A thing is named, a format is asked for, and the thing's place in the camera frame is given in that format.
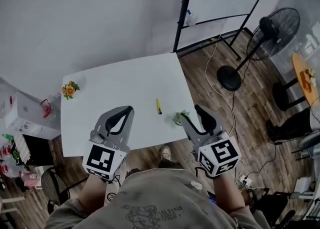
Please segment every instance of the fan base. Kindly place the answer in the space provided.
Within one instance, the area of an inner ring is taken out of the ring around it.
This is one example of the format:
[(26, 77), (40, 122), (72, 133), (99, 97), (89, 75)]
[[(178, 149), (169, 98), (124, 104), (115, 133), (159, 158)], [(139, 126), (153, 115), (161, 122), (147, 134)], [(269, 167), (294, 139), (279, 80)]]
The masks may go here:
[(277, 107), (281, 111), (286, 111), (288, 109), (289, 97), (286, 89), (280, 82), (276, 82), (272, 86), (272, 95)]
[(216, 77), (220, 82), (221, 86), (224, 87), (228, 91), (236, 91), (241, 86), (241, 77), (237, 72), (234, 76), (230, 77), (235, 69), (229, 65), (221, 66), (216, 72)]

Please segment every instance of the round wooden table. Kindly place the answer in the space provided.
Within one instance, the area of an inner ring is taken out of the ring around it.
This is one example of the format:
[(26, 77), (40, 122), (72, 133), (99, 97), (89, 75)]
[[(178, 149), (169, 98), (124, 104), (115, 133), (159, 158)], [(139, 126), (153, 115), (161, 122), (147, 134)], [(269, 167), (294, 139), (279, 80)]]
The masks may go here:
[[(280, 110), (286, 111), (287, 109), (306, 101), (309, 106), (319, 104), (319, 93), (317, 86), (313, 86), (310, 83), (309, 76), (305, 73), (305, 70), (309, 68), (307, 62), (297, 53), (292, 54), (292, 64), (296, 74), (296, 78), (291, 80), (285, 85), (280, 82), (276, 82), (272, 87), (272, 94), (276, 105)], [(294, 84), (299, 83), (303, 96), (299, 99), (289, 102), (287, 89)]]

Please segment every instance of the black pants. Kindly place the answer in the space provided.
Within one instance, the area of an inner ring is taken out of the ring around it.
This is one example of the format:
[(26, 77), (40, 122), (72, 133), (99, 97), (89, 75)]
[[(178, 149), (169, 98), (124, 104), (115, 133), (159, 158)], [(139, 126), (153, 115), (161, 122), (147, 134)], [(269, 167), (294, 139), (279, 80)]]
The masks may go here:
[[(159, 169), (183, 169), (183, 167), (181, 166), (180, 163), (172, 162), (172, 161), (170, 161), (168, 159), (162, 159), (160, 161), (160, 163), (159, 163), (158, 168)], [(127, 177), (129, 177), (132, 174), (137, 173), (137, 172), (141, 172), (141, 170), (138, 169), (138, 168), (133, 168), (129, 172), (126, 173), (125, 178), (127, 178)]]
[(274, 126), (268, 134), (273, 141), (278, 141), (299, 138), (311, 132), (310, 108), (307, 108), (288, 118), (281, 126)]

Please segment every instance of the white marker cube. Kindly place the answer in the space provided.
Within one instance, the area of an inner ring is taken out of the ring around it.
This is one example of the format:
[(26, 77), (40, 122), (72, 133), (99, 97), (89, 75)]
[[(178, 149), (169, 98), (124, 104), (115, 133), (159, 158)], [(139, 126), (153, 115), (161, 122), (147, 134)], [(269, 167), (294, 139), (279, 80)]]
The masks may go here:
[(112, 180), (126, 156), (127, 153), (124, 151), (88, 141), (85, 145), (82, 166), (89, 174)]
[(197, 161), (205, 168), (209, 176), (215, 177), (232, 170), (240, 159), (240, 149), (232, 136), (201, 146), (198, 151)]

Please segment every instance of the wooden floor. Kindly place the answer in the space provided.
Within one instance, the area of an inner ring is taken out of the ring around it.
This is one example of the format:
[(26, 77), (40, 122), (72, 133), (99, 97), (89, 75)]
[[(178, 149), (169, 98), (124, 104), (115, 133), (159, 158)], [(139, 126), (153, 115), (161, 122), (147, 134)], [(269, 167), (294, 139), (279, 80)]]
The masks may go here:
[[(246, 33), (241, 33), (234, 43), (234, 48), (245, 56), (246, 44), (249, 36)], [(221, 116), (225, 129), (229, 131), (233, 125), (233, 117), (229, 106), (207, 83), (204, 76), (206, 63), (214, 50), (214, 45), (198, 50), (189, 55), (180, 58), (180, 63), (189, 86), (193, 102), (211, 108), (218, 112)], [(214, 56), (212, 57), (207, 68), (207, 77), (214, 88), (221, 92), (228, 103), (232, 105), (233, 92), (222, 89), (216, 78), (216, 72), (222, 65), (231, 65), (236, 67), (239, 64), (236, 61), (236, 56), (223, 43), (219, 42)], [(243, 77), (246, 66), (240, 70), (240, 75)], [(275, 146), (268, 142), (265, 130), (265, 122), (267, 119), (275, 124), (283, 123), (286, 118), (290, 117), (297, 111), (291, 108), (286, 112), (280, 111), (275, 105), (272, 97), (272, 85), (279, 81), (279, 73), (269, 60), (252, 61), (248, 67), (244, 82), (241, 88), (235, 93), (234, 99), (234, 115), (236, 120), (236, 129), (238, 133), (238, 144), (242, 152), (242, 159), (245, 167), (241, 174), (247, 175), (251, 171), (259, 171), (263, 164), (271, 160), (275, 155)], [(235, 130), (230, 134), (236, 136)], [(276, 147), (276, 158), (274, 162), (268, 163), (259, 173), (252, 173), (252, 188), (268, 187), (270, 193), (292, 192), (295, 188), (296, 180), (303, 176), (312, 175), (313, 169), (310, 160), (295, 161), (295, 156), (291, 151), (296, 150), (298, 141), (289, 141)], [(197, 166), (197, 162), (190, 154), (192, 145), (187, 139), (176, 141), (170, 144), (173, 159), (180, 162), (182, 166), (191, 172)], [(82, 159), (80, 157), (63, 158), (61, 148), (61, 138), (58, 137), (50, 141), (50, 148), (55, 150), (54, 156), (57, 161), (63, 166), (59, 171), (67, 185), (71, 185), (86, 176), (82, 168)], [(155, 168), (160, 160), (160, 146), (131, 151), (125, 163), (119, 170), (120, 181), (125, 177), (126, 171), (132, 168), (147, 170)], [(242, 164), (237, 166), (237, 172), (242, 169)], [(205, 178), (200, 172), (202, 184), (209, 191), (212, 189), (212, 183)], [(26, 200), (17, 202), (6, 207), (17, 207), (20, 214), (12, 213), (19, 228), (43, 228), (48, 217), (47, 199), (41, 190), (30, 190), (22, 194), (11, 180), (6, 180), (9, 191), (1, 196), (17, 197), (24, 195)], [(73, 188), (72, 197), (76, 197), (81, 191), (82, 185)], [(107, 187), (107, 193), (117, 192), (118, 186), (110, 184)], [(248, 195), (242, 189), (242, 194), (248, 200)], [(302, 200), (289, 200), (286, 210), (282, 216), (289, 210), (296, 210), (296, 219), (303, 215), (308, 207), (308, 203)]]

